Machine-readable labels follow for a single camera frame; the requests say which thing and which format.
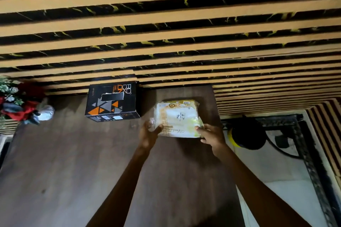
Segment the person's right hand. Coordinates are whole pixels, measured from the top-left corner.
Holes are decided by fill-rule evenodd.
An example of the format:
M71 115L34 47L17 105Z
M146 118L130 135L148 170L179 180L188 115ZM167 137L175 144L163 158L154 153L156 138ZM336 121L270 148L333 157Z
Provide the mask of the person's right hand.
M208 133L198 133L200 135L200 142L210 145L213 154L221 160L228 149L223 130L217 126L209 124L204 124L203 127L208 130Z

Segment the black box with orange triangles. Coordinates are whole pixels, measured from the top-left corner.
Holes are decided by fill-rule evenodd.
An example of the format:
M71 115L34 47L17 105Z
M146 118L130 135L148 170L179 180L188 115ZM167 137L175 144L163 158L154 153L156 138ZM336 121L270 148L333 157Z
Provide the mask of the black box with orange triangles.
M140 118L137 81L89 86L85 117L95 122Z

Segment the white bread packet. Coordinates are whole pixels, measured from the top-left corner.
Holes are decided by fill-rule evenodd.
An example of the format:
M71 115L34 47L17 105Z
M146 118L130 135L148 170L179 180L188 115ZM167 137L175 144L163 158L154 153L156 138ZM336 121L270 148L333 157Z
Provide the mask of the white bread packet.
M172 100L157 103L150 118L150 131L162 125L159 136L174 138L201 138L196 127L203 127L199 116L199 102L195 100Z

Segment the black and yellow round appliance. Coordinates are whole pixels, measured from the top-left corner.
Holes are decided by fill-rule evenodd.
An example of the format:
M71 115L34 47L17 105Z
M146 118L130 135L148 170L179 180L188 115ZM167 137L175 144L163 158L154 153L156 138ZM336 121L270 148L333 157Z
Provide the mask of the black and yellow round appliance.
M259 150L267 141L262 124L255 118L245 115L233 120L227 136L233 146L248 150Z

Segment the person's right forearm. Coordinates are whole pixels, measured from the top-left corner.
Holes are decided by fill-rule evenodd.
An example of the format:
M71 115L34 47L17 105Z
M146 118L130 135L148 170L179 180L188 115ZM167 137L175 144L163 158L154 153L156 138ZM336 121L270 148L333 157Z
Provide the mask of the person's right forearm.
M268 188L225 143L212 144L214 155L229 169L259 227L312 227Z

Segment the person's left forearm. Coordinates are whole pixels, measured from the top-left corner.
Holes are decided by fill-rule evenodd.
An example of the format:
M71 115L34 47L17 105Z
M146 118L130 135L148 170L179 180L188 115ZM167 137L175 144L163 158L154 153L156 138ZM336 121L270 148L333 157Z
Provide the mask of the person's left forearm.
M86 227L124 227L141 169L150 146L139 146L126 169Z

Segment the person's left hand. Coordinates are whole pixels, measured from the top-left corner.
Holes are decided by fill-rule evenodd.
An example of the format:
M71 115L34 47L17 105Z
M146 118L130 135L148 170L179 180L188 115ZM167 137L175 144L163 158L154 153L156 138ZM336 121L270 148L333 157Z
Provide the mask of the person's left hand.
M158 137L153 137L151 135L151 123L145 121L139 132L139 145L138 148L144 151L150 152L154 147Z

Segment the artificial flower bouquet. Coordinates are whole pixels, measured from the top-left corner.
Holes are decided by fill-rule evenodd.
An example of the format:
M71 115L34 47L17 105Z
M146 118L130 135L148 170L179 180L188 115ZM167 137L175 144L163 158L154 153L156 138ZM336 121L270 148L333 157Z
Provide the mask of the artificial flower bouquet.
M39 125L51 120L54 113L43 87L35 82L0 77L0 126L6 120Z

